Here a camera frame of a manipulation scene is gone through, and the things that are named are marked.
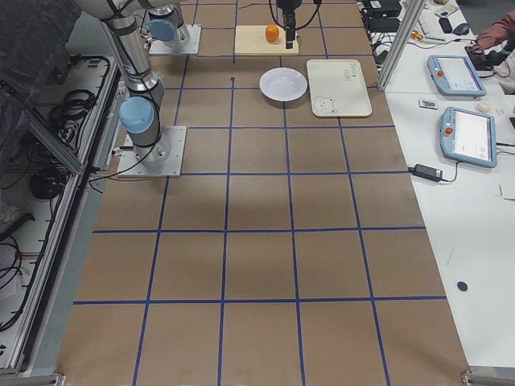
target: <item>white table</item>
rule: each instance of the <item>white table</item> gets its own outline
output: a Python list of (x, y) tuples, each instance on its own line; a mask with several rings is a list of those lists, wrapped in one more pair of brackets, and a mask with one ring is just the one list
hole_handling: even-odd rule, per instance
[[(454, 162), (439, 148), (439, 119), (448, 106), (475, 109), (477, 101), (424, 97), (439, 110), (420, 109), (413, 94), (388, 92), (390, 112), (409, 166), (421, 163), (454, 176)], [(498, 142), (515, 143), (509, 123), (515, 96), (487, 95)], [(453, 183), (412, 177), (422, 216), (469, 365), (515, 367), (515, 156), (501, 155), (495, 169), (460, 164)], [(468, 291), (457, 288), (458, 281)]]
[[(449, 4), (455, 5), (454, 0), (450, 1)], [(439, 8), (432, 3), (427, 1), (426, 6), (432, 14)], [(465, 18), (461, 11), (457, 11), (449, 16), (449, 21), (453, 27), (458, 26), (461, 23), (465, 23)], [(474, 39), (475, 36), (472, 32), (467, 35), (458, 36), (454, 34), (445, 35), (447, 41), (453, 39), (463, 39), (459, 42), (451, 41), (445, 45), (436, 45), (436, 43), (424, 43), (410, 39), (409, 43), (405, 46), (402, 53), (401, 59), (398, 62), (395, 71), (393, 72), (392, 78), (386, 87), (386, 92), (412, 92), (412, 93), (435, 93), (438, 94), (438, 90), (435, 86), (435, 82), (431, 79), (429, 70), (427, 68), (427, 58), (429, 55), (459, 55), (467, 56), (465, 47), (470, 43), (470, 39)], [(495, 79), (482, 80), (487, 90), (488, 95), (504, 95), (502, 88)]]

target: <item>black box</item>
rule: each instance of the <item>black box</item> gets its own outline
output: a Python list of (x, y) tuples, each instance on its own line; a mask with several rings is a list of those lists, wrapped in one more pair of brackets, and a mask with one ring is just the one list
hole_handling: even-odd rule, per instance
[(398, 0), (364, 0), (363, 5), (370, 18), (396, 18), (402, 9)]
[(367, 19), (367, 28), (370, 32), (397, 32), (400, 24), (398, 18)]

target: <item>white tray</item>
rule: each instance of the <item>white tray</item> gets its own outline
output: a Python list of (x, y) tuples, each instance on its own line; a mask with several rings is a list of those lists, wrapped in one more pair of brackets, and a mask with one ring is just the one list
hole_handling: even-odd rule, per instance
[(360, 62), (308, 60), (311, 108), (317, 117), (367, 117), (372, 113)]

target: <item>wooden cutting board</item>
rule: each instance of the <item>wooden cutting board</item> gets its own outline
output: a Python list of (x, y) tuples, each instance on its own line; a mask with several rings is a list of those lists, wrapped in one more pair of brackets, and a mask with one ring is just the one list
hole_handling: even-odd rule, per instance
[(279, 39), (268, 43), (265, 37), (266, 26), (236, 26), (234, 39), (234, 55), (298, 55), (299, 44), (293, 43), (293, 48), (286, 49), (286, 37), (283, 29), (279, 28)]

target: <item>touchscreen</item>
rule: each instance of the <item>touchscreen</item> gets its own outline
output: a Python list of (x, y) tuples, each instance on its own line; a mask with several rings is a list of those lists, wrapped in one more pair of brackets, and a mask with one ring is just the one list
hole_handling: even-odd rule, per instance
[(470, 68), (463, 58), (438, 58), (451, 90), (479, 91)]
[(489, 119), (455, 111), (454, 153), (492, 161)]

